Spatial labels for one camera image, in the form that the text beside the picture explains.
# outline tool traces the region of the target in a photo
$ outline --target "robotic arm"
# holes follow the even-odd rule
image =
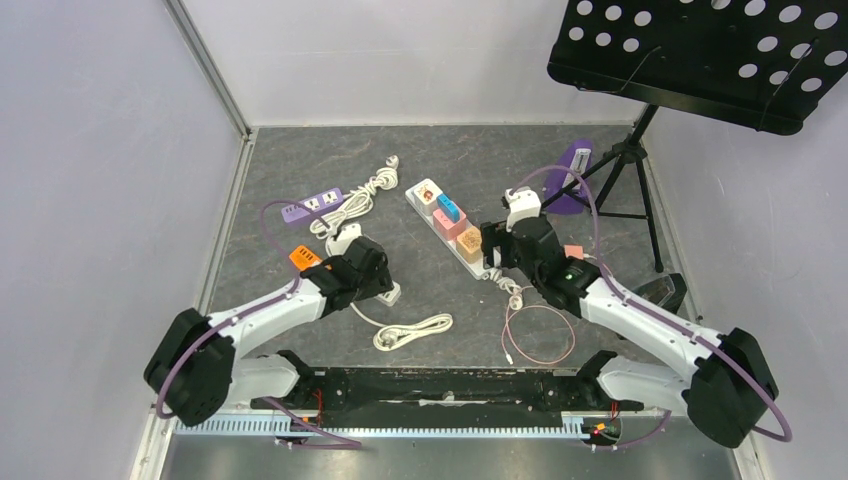
[[[145,381],[158,393],[172,369],[178,368],[167,385],[165,403],[187,426],[202,423],[225,404],[288,395],[299,379],[288,359],[242,357],[290,328],[392,289],[388,259],[380,245],[358,236],[340,250],[343,255],[304,270],[296,288],[290,283],[208,317],[195,309],[177,315],[144,371]],[[190,349],[204,335],[208,340],[196,351]]]
[[[701,337],[718,345],[774,399],[777,386],[757,341],[738,328],[722,335],[655,305],[640,303],[693,332],[692,337],[682,335],[655,315],[629,304],[628,299],[637,296],[614,279],[603,278],[597,266],[566,257],[541,213],[535,192],[508,191],[504,206],[510,212],[506,221],[481,226],[488,265],[494,266],[494,249],[499,249],[501,268],[520,269],[551,306],[627,337],[667,365],[637,363],[614,352],[600,352],[586,366],[591,364],[587,370],[597,372],[604,393],[614,400],[686,412],[695,426],[717,443],[739,446],[765,413],[766,405],[729,365],[693,340]]]

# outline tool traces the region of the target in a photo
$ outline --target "gray marble surface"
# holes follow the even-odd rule
[[[411,324],[437,313],[454,316],[453,328],[417,340],[394,352],[374,349],[376,328],[351,310],[294,328],[258,348],[253,355],[280,349],[295,351],[311,365],[334,366],[479,366],[505,367],[500,344],[507,294],[492,282],[474,281],[403,197],[404,191],[432,178],[479,225],[505,218],[500,204],[511,188],[536,168],[555,163],[568,145],[590,138],[600,155],[624,138],[624,126],[506,125],[506,126],[398,126],[306,127],[262,129],[250,163],[233,230],[215,288],[212,310],[235,307],[284,285],[293,268],[263,239],[259,208],[272,199],[300,200],[340,187],[361,185],[384,166],[389,155],[400,157],[400,185],[381,191],[375,208],[358,221],[363,231],[382,244],[395,281],[403,294],[393,308],[375,300],[361,309],[383,323]],[[599,190],[607,172],[590,180]],[[544,178],[531,182],[541,191]],[[622,174],[605,207],[608,211],[642,213],[634,167]],[[580,244],[592,252],[592,225],[588,213],[551,216],[563,243]],[[323,254],[323,242],[307,228],[293,230],[269,212],[271,232],[291,251],[305,244]],[[602,218],[601,248],[616,277],[634,288],[656,274],[647,225],[643,221]],[[664,258],[668,259],[665,242]],[[520,272],[511,274],[528,282]],[[538,302],[533,292],[526,304]],[[570,318],[577,334],[573,353],[559,363],[579,367],[599,349],[616,350],[630,358],[651,356],[604,328]],[[539,359],[557,358],[570,341],[568,328],[556,315],[528,310],[513,321],[522,348]],[[513,352],[516,367],[534,364]]]

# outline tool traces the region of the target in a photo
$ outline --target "gray floor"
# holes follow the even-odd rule
[[[374,349],[375,327],[352,311],[303,325],[260,347],[254,355],[280,349],[295,351],[311,365],[335,366],[482,366],[505,367],[500,346],[505,292],[491,282],[473,281],[430,228],[403,198],[403,192],[430,177],[467,213],[474,224],[505,218],[500,197],[527,173],[554,163],[578,138],[590,138],[599,155],[624,138],[625,126],[438,126],[275,128],[259,132],[233,230],[222,262],[212,310],[240,305],[275,290],[292,276],[281,258],[262,238],[258,209],[276,198],[302,199],[332,187],[343,191],[362,184],[385,158],[400,157],[400,186],[380,192],[375,208],[359,222],[389,256],[392,275],[403,288],[395,307],[374,300],[362,310],[383,323],[410,324],[445,312],[454,327],[418,340],[397,351]],[[590,184],[599,190],[605,171]],[[535,187],[541,191],[543,177]],[[641,213],[636,171],[628,167],[605,210]],[[268,215],[273,234],[288,250],[305,244],[323,253],[322,242],[306,228],[293,230],[278,211]],[[592,252],[588,214],[558,217],[551,222],[564,243]],[[601,247],[607,263],[625,285],[635,287],[653,271],[645,222],[603,218]],[[663,242],[663,254],[668,258]],[[513,277],[528,284],[520,272]],[[528,303],[539,300],[531,294]],[[577,346],[561,367],[579,367],[599,349],[616,350],[630,358],[650,356],[604,328],[572,319]],[[516,317],[513,332],[522,348],[540,359],[557,358],[569,339],[561,319],[542,310]],[[533,366],[513,355],[516,366]]]
[[[624,421],[625,439],[655,419]],[[644,446],[591,453],[569,440],[365,439],[364,451],[291,452],[270,438],[177,436],[163,480],[738,480],[729,450],[683,419]]]

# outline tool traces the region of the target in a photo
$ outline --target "black mounting plate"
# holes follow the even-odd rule
[[[592,9],[582,14],[586,12],[586,2],[591,3]],[[848,61],[828,64],[839,57],[844,59],[844,52],[848,51],[848,2],[715,3],[727,6],[713,8],[710,0],[572,0],[551,52],[548,74],[559,83],[582,89],[779,135],[797,133],[819,100],[848,72]],[[746,8],[751,13],[758,10],[753,8],[757,3],[764,3],[765,9],[757,15],[746,13]],[[607,18],[607,9],[612,6],[621,10],[617,20]],[[800,16],[790,22],[781,20],[781,16],[791,18],[783,12],[791,6],[800,8]],[[647,25],[636,24],[640,12],[650,13]],[[836,23],[820,29],[816,24],[826,25],[828,17],[822,17],[826,14],[836,14]],[[600,46],[596,40],[604,33],[611,40]],[[763,52],[758,45],[767,37],[774,37],[777,45]],[[638,41],[633,52],[624,49],[629,39]],[[792,71],[806,50],[804,44],[812,44],[812,50],[769,104],[780,84],[771,81],[773,75],[781,80],[778,72]],[[647,55],[657,46],[661,48]],[[748,64],[756,66],[756,73],[742,78],[740,69]],[[622,89],[634,72],[637,73],[632,81]],[[810,79],[819,79],[821,85],[808,92],[802,85],[809,87],[804,82]]]

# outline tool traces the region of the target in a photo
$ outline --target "white wall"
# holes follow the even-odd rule
[[[792,137],[662,110],[648,129],[705,321],[754,334],[781,390],[796,439],[758,441],[776,480],[845,478],[848,468],[831,442],[848,427],[846,130],[844,79]]]
[[[159,0],[0,7],[0,477],[126,478],[239,141]]]
[[[185,0],[253,125],[632,120],[548,77],[566,0]]]

